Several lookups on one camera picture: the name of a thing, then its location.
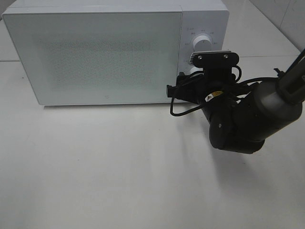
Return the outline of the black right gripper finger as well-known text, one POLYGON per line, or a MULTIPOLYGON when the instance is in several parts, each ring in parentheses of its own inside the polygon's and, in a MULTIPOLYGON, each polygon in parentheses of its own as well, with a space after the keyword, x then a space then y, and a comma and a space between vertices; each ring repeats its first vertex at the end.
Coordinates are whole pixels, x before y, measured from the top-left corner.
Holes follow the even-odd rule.
POLYGON ((166 95, 168 98, 188 99, 191 97, 191 90, 186 85, 167 85, 166 95))
POLYGON ((186 75, 184 72, 179 72, 177 79, 176 79, 176 84, 177 85, 183 85, 187 83, 190 79, 190 75, 186 75))

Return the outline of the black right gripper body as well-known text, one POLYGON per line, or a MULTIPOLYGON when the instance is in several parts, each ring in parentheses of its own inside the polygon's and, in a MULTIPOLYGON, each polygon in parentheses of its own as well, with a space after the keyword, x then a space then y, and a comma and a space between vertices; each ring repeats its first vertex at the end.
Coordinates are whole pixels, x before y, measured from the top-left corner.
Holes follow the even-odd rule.
POLYGON ((191 76, 181 86, 181 100, 200 104, 206 96, 221 91, 226 85, 235 84, 236 75, 232 69, 206 69, 204 73, 191 76))

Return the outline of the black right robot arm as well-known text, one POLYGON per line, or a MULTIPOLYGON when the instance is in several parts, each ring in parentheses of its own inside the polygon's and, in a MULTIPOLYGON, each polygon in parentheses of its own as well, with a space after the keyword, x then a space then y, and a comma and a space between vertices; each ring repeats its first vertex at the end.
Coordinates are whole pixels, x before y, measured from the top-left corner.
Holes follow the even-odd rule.
POLYGON ((252 154, 265 139, 296 121, 305 100, 305 54, 276 77, 242 81, 239 56, 232 51, 194 52, 190 63, 197 71, 179 73, 166 87, 171 100, 194 104, 209 122, 211 145, 220 150, 252 154))

